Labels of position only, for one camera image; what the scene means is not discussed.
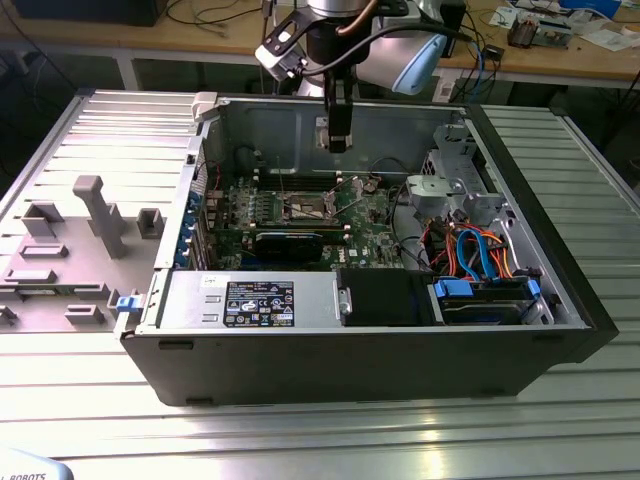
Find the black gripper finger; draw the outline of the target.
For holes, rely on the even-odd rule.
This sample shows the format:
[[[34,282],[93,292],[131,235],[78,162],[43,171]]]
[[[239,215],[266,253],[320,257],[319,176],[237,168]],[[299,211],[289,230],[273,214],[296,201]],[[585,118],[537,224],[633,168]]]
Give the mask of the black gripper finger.
[[[345,153],[351,134],[353,76],[350,72],[324,74],[324,103],[327,113],[329,151]]]

